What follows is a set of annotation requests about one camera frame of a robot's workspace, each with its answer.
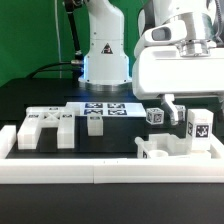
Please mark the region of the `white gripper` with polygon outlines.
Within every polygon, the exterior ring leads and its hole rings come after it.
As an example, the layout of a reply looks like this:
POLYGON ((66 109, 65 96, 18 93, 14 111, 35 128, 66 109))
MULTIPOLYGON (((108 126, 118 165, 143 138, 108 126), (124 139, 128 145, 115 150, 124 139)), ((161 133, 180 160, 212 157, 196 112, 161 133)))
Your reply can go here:
POLYGON ((132 88, 138 99, 160 95, 172 125, 179 123, 175 97, 218 95, 219 122, 224 122, 224 48, 212 48, 211 55, 182 57, 177 45, 187 36, 183 20, 148 29, 138 40, 132 68, 132 88))

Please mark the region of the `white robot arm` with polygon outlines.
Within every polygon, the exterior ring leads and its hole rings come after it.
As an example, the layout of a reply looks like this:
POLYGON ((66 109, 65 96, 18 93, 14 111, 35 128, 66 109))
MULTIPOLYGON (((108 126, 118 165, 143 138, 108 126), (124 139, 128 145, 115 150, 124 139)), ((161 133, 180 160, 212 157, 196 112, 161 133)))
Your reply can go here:
POLYGON ((213 29, 219 0, 148 0, 139 13, 135 63, 123 50, 124 16, 108 0, 85 0, 90 50, 84 57, 85 87, 103 91, 131 84, 140 100, 160 98, 171 122, 180 121, 178 97, 217 97, 224 106, 224 48, 213 29))

